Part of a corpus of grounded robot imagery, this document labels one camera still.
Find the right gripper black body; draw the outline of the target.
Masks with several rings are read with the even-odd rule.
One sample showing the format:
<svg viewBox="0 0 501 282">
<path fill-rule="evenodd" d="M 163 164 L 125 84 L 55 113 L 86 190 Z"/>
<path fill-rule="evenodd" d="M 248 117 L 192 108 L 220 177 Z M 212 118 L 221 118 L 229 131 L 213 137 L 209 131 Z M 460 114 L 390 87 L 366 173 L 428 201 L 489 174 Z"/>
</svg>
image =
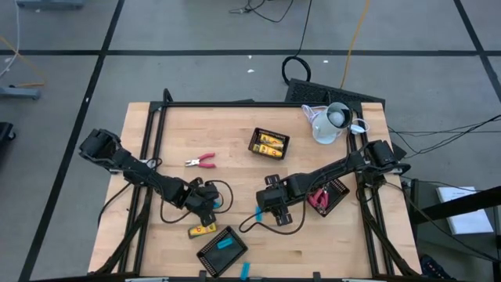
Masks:
<svg viewBox="0 0 501 282">
<path fill-rule="evenodd" d="M 303 201 L 309 188 L 309 177 L 295 173 L 281 179 L 277 174 L 265 177 L 267 187 L 256 193 L 258 207 L 271 212 L 278 226 L 292 223 L 289 206 Z"/>
</svg>

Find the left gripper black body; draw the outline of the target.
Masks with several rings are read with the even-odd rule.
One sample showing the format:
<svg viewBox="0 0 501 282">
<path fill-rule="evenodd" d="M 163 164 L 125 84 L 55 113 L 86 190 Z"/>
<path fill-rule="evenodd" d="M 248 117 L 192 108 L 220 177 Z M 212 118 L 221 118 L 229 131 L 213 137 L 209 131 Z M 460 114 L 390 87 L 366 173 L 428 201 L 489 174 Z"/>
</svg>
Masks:
<svg viewBox="0 0 501 282">
<path fill-rule="evenodd" d="M 197 177 L 188 183 L 182 206 L 197 215 L 203 226 L 209 226 L 216 221 L 214 201 L 218 196 L 219 192 L 215 184 L 204 182 Z"/>
</svg>

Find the yellow crayon box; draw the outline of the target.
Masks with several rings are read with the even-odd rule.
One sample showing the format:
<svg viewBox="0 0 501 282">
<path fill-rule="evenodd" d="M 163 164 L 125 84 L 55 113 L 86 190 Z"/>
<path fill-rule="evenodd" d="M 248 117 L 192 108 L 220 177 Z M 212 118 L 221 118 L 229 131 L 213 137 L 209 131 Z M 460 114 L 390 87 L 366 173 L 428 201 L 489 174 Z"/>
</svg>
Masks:
<svg viewBox="0 0 501 282">
<path fill-rule="evenodd" d="M 260 134 L 259 141 L 260 143 L 277 150 L 282 150 L 284 147 L 284 141 L 282 139 L 277 139 L 266 134 Z"/>
<path fill-rule="evenodd" d="M 201 237 L 209 233 L 214 233 L 216 231 L 217 231 L 217 226 L 214 222 L 208 226 L 203 226 L 203 225 L 193 226 L 188 229 L 188 237 L 189 239 L 193 239 L 195 237 Z"/>
<path fill-rule="evenodd" d="M 274 158 L 281 158 L 283 156 L 283 152 L 271 146 L 267 146 L 265 144 L 254 144 L 252 146 L 252 150 L 255 153 L 266 155 Z"/>
</svg>

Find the black plastic mesh basket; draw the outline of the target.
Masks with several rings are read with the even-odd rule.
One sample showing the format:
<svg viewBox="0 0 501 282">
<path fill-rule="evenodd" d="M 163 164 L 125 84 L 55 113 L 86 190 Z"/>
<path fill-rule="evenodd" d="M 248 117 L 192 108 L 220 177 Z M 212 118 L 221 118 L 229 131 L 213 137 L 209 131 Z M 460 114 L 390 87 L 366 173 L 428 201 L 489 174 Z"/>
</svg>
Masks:
<svg viewBox="0 0 501 282">
<path fill-rule="evenodd" d="M 266 155 L 261 155 L 261 154 L 255 153 L 252 150 L 252 146 L 254 144 L 262 144 L 259 141 L 260 134 L 266 134 L 266 135 L 275 137 L 277 139 L 282 139 L 284 141 L 284 147 L 281 150 L 283 152 L 283 156 L 281 158 L 274 158 L 274 157 L 269 157 L 269 156 L 266 156 Z M 263 128 L 255 128 L 254 132 L 253 132 L 253 135 L 250 138 L 250 143 L 248 145 L 248 150 L 251 153 L 253 153 L 253 154 L 257 154 L 257 155 L 261 155 L 261 156 L 264 156 L 264 157 L 269 157 L 269 158 L 274 159 L 274 160 L 281 161 L 281 160 L 283 160 L 285 158 L 285 156 L 287 154 L 287 149 L 288 149 L 289 145 L 290 145 L 290 137 L 289 136 L 283 135 L 283 134 L 278 133 L 278 132 L 272 132 L 272 131 L 269 131 L 269 130 L 266 130 L 266 129 L 263 129 Z"/>
<path fill-rule="evenodd" d="M 219 250 L 216 244 L 223 239 L 232 238 L 233 243 L 227 248 Z M 196 256 L 202 266 L 213 277 L 219 278 L 230 266 L 248 251 L 248 247 L 231 227 L 225 227 L 213 239 L 205 244 Z"/>
<path fill-rule="evenodd" d="M 320 214 L 317 208 L 312 207 L 308 202 L 308 196 L 316 192 L 318 189 L 326 187 L 329 193 L 329 204 L 326 209 L 325 214 Z M 306 202 L 323 218 L 327 217 L 328 214 L 350 193 L 350 190 L 339 180 L 332 179 L 323 183 L 317 183 L 313 186 L 312 190 L 308 193 Z"/>
</svg>

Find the black perforated computer case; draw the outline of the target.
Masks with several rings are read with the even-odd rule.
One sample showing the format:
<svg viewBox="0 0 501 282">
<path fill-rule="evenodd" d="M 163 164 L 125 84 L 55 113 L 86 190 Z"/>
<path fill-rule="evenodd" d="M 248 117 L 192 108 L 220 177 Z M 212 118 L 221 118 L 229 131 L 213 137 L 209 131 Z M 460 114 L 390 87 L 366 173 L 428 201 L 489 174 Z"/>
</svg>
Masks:
<svg viewBox="0 0 501 282">
<path fill-rule="evenodd" d="M 380 103 L 385 108 L 385 99 L 368 96 L 357 92 L 350 92 L 326 85 L 320 85 L 295 78 L 290 84 L 285 97 L 287 103 Z"/>
</svg>

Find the dark object with red dots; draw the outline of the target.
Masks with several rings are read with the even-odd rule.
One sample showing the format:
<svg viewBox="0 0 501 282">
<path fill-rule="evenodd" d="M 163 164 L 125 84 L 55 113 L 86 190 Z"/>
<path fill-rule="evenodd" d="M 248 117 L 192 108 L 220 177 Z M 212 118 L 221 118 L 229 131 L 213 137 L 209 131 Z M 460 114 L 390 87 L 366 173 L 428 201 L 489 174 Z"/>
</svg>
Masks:
<svg viewBox="0 0 501 282">
<path fill-rule="evenodd" d="M 456 280 L 455 277 L 449 275 L 443 267 L 437 263 L 429 255 L 420 256 L 420 266 L 424 276 L 429 278 L 444 279 L 444 280 Z"/>
</svg>

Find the black beam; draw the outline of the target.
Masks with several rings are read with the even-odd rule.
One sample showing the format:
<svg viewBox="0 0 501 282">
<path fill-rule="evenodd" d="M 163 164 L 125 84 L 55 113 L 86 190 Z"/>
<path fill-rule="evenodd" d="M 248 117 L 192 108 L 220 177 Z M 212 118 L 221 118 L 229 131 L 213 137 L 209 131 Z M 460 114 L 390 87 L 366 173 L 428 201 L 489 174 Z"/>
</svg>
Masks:
<svg viewBox="0 0 501 282">
<path fill-rule="evenodd" d="M 422 224 L 436 219 L 475 212 L 480 209 L 492 208 L 501 205 L 501 186 L 489 190 L 482 190 L 473 195 L 464 196 L 455 200 L 435 204 L 425 209 L 414 208 L 410 216 L 412 224 Z"/>
</svg>

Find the white booklet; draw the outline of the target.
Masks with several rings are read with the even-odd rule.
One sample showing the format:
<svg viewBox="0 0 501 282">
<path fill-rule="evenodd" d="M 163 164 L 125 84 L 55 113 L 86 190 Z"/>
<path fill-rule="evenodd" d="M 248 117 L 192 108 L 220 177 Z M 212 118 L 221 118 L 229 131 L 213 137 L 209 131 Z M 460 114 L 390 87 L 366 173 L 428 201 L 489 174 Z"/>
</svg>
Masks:
<svg viewBox="0 0 501 282">
<path fill-rule="evenodd" d="M 477 193 L 474 186 L 440 186 L 436 191 L 441 203 Z M 494 232 L 484 209 L 448 217 L 447 222 L 453 235 Z"/>
</svg>

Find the black object at floor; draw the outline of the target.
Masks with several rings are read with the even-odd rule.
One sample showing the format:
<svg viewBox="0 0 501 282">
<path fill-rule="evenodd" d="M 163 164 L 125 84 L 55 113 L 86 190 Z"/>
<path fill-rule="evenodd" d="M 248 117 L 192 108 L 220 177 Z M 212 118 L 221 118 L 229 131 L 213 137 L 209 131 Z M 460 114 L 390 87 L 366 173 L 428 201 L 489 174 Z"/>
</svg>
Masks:
<svg viewBox="0 0 501 282">
<path fill-rule="evenodd" d="M 0 122 L 0 158 L 2 158 L 10 147 L 10 143 L 16 138 L 16 133 L 12 123 Z"/>
</svg>

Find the grey table foot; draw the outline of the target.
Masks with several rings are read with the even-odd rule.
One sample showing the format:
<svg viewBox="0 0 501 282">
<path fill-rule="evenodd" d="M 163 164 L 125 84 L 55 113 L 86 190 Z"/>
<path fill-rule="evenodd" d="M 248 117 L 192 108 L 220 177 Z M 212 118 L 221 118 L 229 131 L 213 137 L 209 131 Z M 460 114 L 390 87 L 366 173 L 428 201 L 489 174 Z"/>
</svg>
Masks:
<svg viewBox="0 0 501 282">
<path fill-rule="evenodd" d="M 0 87 L 0 98 L 37 100 L 40 97 L 41 97 L 41 91 L 38 89 Z"/>
<path fill-rule="evenodd" d="M 25 9 L 73 10 L 81 9 L 85 0 L 15 0 L 15 3 Z"/>
</svg>

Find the black aluminium table frame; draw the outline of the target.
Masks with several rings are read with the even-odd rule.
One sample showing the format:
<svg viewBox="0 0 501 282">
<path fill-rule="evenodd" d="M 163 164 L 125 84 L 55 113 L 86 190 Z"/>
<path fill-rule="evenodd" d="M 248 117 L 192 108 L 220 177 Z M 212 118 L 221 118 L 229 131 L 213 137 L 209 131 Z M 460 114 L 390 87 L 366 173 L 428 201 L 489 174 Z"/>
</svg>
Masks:
<svg viewBox="0 0 501 282">
<path fill-rule="evenodd" d="M 150 113 L 148 103 L 129 103 L 121 133 L 125 149 L 134 157 L 150 159 L 154 153 L 160 108 L 153 111 L 152 130 L 146 130 Z M 190 181 L 197 176 L 204 180 L 226 181 L 234 194 L 232 208 L 216 215 L 218 232 L 231 226 L 249 250 L 230 266 L 223 278 L 238 277 L 243 262 L 250 262 L 250 275 L 262 278 L 369 278 L 367 240 L 361 208 L 355 197 L 355 174 L 341 177 L 350 194 L 322 218 L 307 204 L 305 224 L 294 235 L 283 236 L 260 226 L 248 233 L 238 232 L 238 225 L 254 214 L 255 193 L 264 189 L 264 177 L 271 174 L 287 176 L 310 172 L 346 154 L 345 134 L 333 144 L 320 145 L 312 138 L 310 124 L 301 104 L 285 103 L 171 103 L 166 109 L 161 129 L 159 173 L 179 176 Z M 256 127 L 283 133 L 290 146 L 285 159 L 276 161 L 260 157 L 247 148 Z M 184 161 L 206 153 L 216 153 L 217 168 L 187 168 Z M 140 213 L 147 188 L 131 186 L 102 215 L 89 271 L 95 272 L 112 255 L 126 232 L 128 216 Z M 400 189 L 383 185 L 379 189 L 382 217 L 388 240 L 407 262 L 409 268 L 421 273 L 405 198 Z M 189 239 L 187 229 L 200 225 L 197 216 L 187 215 L 175 224 L 161 222 L 160 196 L 154 193 L 150 215 L 143 233 L 133 237 L 124 272 L 136 271 L 142 276 L 194 277 L 203 269 L 196 253 L 217 233 Z"/>
</svg>

